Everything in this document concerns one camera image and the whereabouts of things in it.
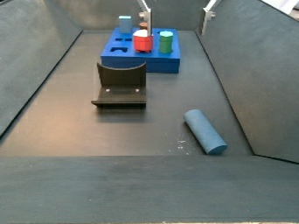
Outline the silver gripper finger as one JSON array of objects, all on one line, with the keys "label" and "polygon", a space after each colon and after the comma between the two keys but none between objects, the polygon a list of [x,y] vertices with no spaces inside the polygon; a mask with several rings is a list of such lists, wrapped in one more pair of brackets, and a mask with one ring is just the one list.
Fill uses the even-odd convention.
[{"label": "silver gripper finger", "polygon": [[213,9],[219,5],[220,1],[221,0],[209,0],[207,6],[201,8],[203,17],[201,17],[201,23],[200,23],[200,35],[205,34],[207,24],[216,16]]},{"label": "silver gripper finger", "polygon": [[147,22],[147,35],[152,36],[152,10],[147,5],[145,0],[136,1],[141,8],[141,11],[139,12],[139,17],[141,18],[141,22]]}]

